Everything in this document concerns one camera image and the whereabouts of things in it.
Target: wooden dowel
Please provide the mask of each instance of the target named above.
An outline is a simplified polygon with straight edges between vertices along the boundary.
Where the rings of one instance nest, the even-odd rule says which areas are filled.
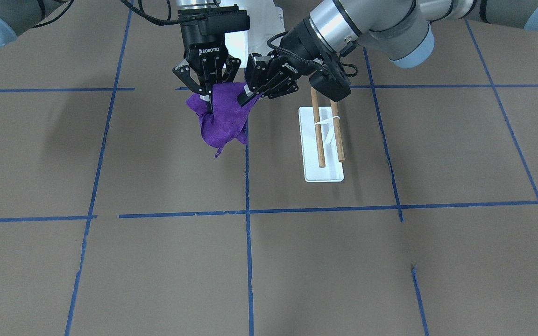
[[[317,90],[314,87],[310,88],[310,96],[312,99],[312,112],[314,112],[314,123],[321,121],[319,114],[319,98],[317,97]],[[319,154],[319,167],[325,168],[325,149],[323,148],[323,133],[321,132],[321,125],[314,126],[314,132],[317,137],[317,152]]]
[[[331,112],[334,117],[339,117],[340,112],[338,111],[338,104],[331,100]],[[340,162],[346,161],[346,156],[344,155],[344,141],[342,139],[342,129],[340,128],[340,119],[333,119],[333,127],[335,128],[335,145],[338,149],[338,160]]]

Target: white stand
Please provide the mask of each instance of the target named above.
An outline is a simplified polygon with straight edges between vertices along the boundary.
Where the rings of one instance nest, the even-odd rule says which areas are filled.
[[[300,139],[303,149],[304,179],[307,182],[341,182],[344,180],[344,166],[338,160],[331,107],[319,107],[319,114],[321,119],[319,124],[324,134],[325,168],[319,168],[319,154],[317,152],[312,107],[301,107],[298,110]]]

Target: purple cloth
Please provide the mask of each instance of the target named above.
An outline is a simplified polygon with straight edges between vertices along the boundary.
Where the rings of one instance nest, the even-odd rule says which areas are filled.
[[[213,85],[213,113],[207,111],[207,102],[200,95],[193,94],[186,105],[198,115],[203,140],[218,149],[218,157],[226,144],[237,139],[248,144],[246,122],[252,107],[259,100],[256,96],[245,106],[238,104],[238,95],[244,90],[245,83],[221,83]]]

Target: blue tape line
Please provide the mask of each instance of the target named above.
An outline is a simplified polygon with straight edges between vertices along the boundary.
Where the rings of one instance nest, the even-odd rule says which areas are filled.
[[[245,210],[203,211],[203,212],[166,212],[166,213],[128,213],[120,215],[120,219],[129,218],[160,218],[160,217],[192,217],[192,216],[223,216],[245,215]]]
[[[96,218],[96,216],[11,217],[0,218],[0,223],[83,221],[89,218]]]
[[[481,59],[481,63],[483,65],[483,68],[485,69],[485,74],[487,74],[487,78],[489,78],[489,82],[493,86],[493,93],[495,94],[495,97],[497,99],[497,103],[499,104],[499,108],[502,110],[502,115],[504,120],[506,121],[506,126],[508,126],[508,130],[510,131],[510,135],[512,136],[512,140],[514,141],[514,145],[516,146],[516,149],[518,151],[518,155],[520,156],[520,160],[523,162],[524,169],[527,172],[527,175],[529,177],[529,181],[532,186],[532,191],[534,191],[535,196],[538,201],[538,189],[534,182],[534,179],[532,178],[531,171],[529,169],[529,165],[527,164],[527,161],[524,157],[523,151],[521,150],[520,145],[518,144],[518,140],[516,138],[516,134],[514,134],[514,129],[512,128],[512,124],[510,123],[510,119],[508,118],[508,114],[506,113],[506,109],[503,106],[502,99],[499,96],[499,93],[497,92],[497,88],[493,83],[493,77],[491,77],[491,73],[489,72],[489,68],[487,67],[487,64],[485,63],[485,58],[483,57],[483,54],[481,53],[481,48],[479,47],[479,44],[476,42],[476,37],[474,36],[474,33],[472,32],[472,29],[470,28],[470,24],[468,23],[468,20],[465,19],[466,27],[468,28],[468,32],[470,34],[470,38],[472,38],[472,42],[474,43],[474,47],[476,48],[477,53],[479,54],[479,58]]]
[[[375,110],[377,112],[377,119],[379,121],[379,128],[382,132],[382,138],[383,138],[383,148],[385,149],[385,156],[387,158],[387,164],[389,165],[389,172],[391,175],[391,186],[393,187],[393,195],[396,198],[396,204],[397,204],[397,212],[400,216],[400,221],[404,221],[404,215],[402,213],[402,207],[400,205],[400,196],[397,192],[397,184],[396,184],[396,175],[393,172],[393,165],[391,164],[391,156],[389,155],[389,148],[387,146],[387,138],[385,136],[385,128],[383,127],[383,120],[381,117],[381,109],[379,108],[379,101],[377,100],[377,91],[375,89],[375,81],[373,80],[373,72],[371,70],[371,62],[369,62],[369,55],[367,53],[367,49],[363,48],[363,51],[365,53],[365,62],[367,62],[367,71],[369,72],[369,80],[371,81],[371,91],[373,93],[373,101],[375,103]]]
[[[538,84],[495,84],[495,87],[538,87]]]
[[[415,85],[351,85],[351,89],[454,89],[487,87],[538,87],[538,84],[415,84]]]
[[[412,281],[414,282],[414,292],[417,295],[418,309],[420,310],[420,319],[423,321],[423,330],[425,336],[429,336],[429,326],[427,325],[427,317],[425,317],[425,307],[423,306],[423,297],[420,295],[420,287],[418,286],[417,267],[412,268]]]
[[[397,210],[397,205],[384,206],[352,206],[345,208],[294,208],[294,209],[259,209],[251,210],[250,213],[299,213],[299,212],[342,212],[342,211],[370,211],[370,210]]]
[[[124,30],[124,40],[122,41],[120,59],[118,60],[118,67],[115,73],[115,81],[113,83],[113,92],[111,94],[111,101],[109,102],[109,111],[107,112],[107,121],[105,123],[105,132],[103,134],[103,141],[101,143],[101,151],[99,153],[99,163],[97,165],[97,172],[94,177],[94,185],[92,186],[92,196],[90,200],[90,206],[88,208],[88,215],[91,216],[94,210],[94,202],[97,196],[97,189],[99,187],[99,178],[101,175],[101,168],[103,166],[103,157],[105,156],[105,145],[107,143],[107,133],[109,132],[109,123],[111,122],[111,115],[113,114],[113,105],[115,104],[115,96],[118,89],[118,83],[120,81],[121,67],[124,60],[124,51],[126,50],[126,43],[128,41],[128,33],[130,32],[130,21],[132,19],[132,11],[128,11],[128,20],[126,21],[126,30]],[[86,225],[84,227],[84,236],[82,242],[82,250],[80,253],[80,266],[78,272],[76,273],[76,279],[74,280],[74,287],[72,292],[72,300],[70,302],[70,309],[68,312],[68,321],[66,322],[66,330],[64,336],[70,335],[70,329],[72,328],[72,319],[74,315],[74,308],[76,307],[76,297],[78,295],[78,287],[80,285],[80,277],[82,275],[83,265],[84,265],[84,255],[86,253],[87,246],[87,236],[90,231],[91,219],[87,219]]]
[[[0,89],[0,93],[13,92],[91,92],[91,91],[134,91],[134,87],[92,87],[92,88],[67,88],[67,89]]]
[[[376,89],[455,89],[491,87],[489,84],[417,84],[417,85],[375,85]]]
[[[446,208],[479,208],[493,206],[522,206],[537,205],[538,201],[509,201],[509,202],[474,202],[474,203],[436,203],[436,204],[402,204],[402,209],[446,209]],[[384,206],[350,206],[331,208],[289,208],[289,209],[248,209],[251,214],[267,213],[305,213],[305,212],[346,212],[346,211],[375,211],[397,210],[397,205]],[[208,211],[208,212],[166,212],[166,213],[134,213],[120,215],[120,219],[129,218],[155,218],[155,217],[188,217],[188,216],[224,216],[245,215],[246,210]]]
[[[538,201],[512,201],[512,202],[482,202],[482,203],[442,203],[442,204],[409,204],[402,205],[402,209],[441,209],[441,208],[478,208],[487,206],[518,206],[536,205]]]
[[[248,137],[248,121],[246,122],[246,136]],[[248,334],[255,335],[255,310],[252,293],[252,238],[250,236],[250,146],[247,143],[246,157],[246,260],[248,266]]]

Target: floor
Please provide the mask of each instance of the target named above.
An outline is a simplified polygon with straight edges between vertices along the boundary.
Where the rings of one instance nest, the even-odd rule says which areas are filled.
[[[433,29],[348,57],[342,183],[304,181],[305,80],[215,159],[177,28],[121,4],[0,49],[0,335],[538,336],[538,33]]]

